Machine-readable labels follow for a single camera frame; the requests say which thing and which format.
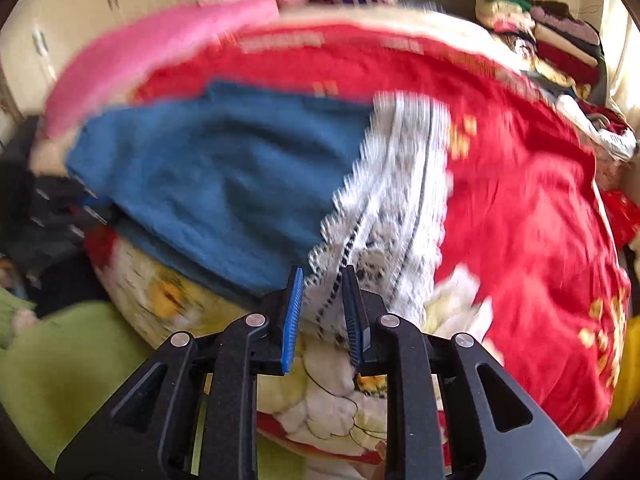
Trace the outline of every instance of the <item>curtain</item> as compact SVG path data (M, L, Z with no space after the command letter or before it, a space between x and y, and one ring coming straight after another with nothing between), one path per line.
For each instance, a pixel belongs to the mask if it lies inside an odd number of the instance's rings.
M629 125L640 132L640 32L621 0L604 0L600 37L610 98Z

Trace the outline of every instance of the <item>pink cloth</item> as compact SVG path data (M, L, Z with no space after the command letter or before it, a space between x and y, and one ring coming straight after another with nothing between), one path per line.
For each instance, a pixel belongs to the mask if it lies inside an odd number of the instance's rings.
M581 22L580 20L570 20L569 18L558 18L552 14L547 14L545 9L538 6L531 7L529 13L537 22L544 23L545 25L551 25L557 30L562 30L562 32L571 34L578 40L583 40L593 45L600 44L598 33L585 22Z
M163 10L98 38L66 67L53 87L45 107L45 135L64 134L98 111L118 88L181 53L278 16L275 0L191 4Z

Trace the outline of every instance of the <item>red blanket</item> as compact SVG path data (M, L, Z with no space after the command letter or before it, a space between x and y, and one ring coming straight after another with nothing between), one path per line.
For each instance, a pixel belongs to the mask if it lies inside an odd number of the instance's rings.
M628 280L598 211L594 156L572 127L525 79L433 40L346 25L262 36L157 70L136 97L193 97L227 78L354 100L400 89L449 105L454 184L436 282L466 264L476 299L493 300L488 338L507 370L565 433L602 421Z

